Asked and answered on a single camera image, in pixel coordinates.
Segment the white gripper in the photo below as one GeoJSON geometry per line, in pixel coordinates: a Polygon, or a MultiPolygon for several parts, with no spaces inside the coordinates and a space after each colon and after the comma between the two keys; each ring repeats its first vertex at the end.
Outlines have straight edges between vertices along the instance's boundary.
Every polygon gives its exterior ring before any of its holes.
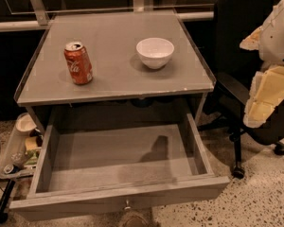
{"type": "MultiPolygon", "coordinates": [[[[240,42],[244,50],[258,50],[263,61],[284,65],[284,0],[273,8],[262,26],[240,42]]],[[[284,100],[284,66],[256,72],[246,102],[243,123],[258,128],[284,100]]]]}

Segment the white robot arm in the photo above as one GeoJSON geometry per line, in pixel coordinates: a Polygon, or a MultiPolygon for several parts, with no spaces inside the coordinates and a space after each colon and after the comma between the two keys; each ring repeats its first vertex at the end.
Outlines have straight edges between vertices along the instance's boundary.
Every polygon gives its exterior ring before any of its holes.
{"type": "Polygon", "coordinates": [[[257,50],[263,60],[253,77],[243,117],[247,127],[258,128],[284,100],[284,0],[241,41],[240,48],[257,50]]]}

